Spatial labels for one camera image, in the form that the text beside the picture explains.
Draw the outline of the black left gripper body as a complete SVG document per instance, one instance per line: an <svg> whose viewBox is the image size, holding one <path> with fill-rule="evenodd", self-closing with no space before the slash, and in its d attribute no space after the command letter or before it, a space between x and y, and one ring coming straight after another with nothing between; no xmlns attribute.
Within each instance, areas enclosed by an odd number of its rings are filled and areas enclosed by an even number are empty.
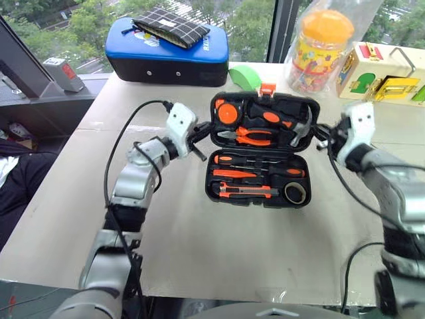
<svg viewBox="0 0 425 319"><path fill-rule="evenodd" d="M187 146L190 152L194 150L195 144L203 139L203 130L204 124L200 123L197 124L193 128L193 131L188 135Z"/></svg>

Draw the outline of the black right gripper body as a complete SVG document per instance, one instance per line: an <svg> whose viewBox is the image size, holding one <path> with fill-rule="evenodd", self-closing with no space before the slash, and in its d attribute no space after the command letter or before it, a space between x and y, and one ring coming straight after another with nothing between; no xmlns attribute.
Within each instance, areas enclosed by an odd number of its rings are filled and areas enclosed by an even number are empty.
<svg viewBox="0 0 425 319"><path fill-rule="evenodd" d="M339 123L330 130L331 149L340 150L347 141L347 119L341 119Z"/></svg>

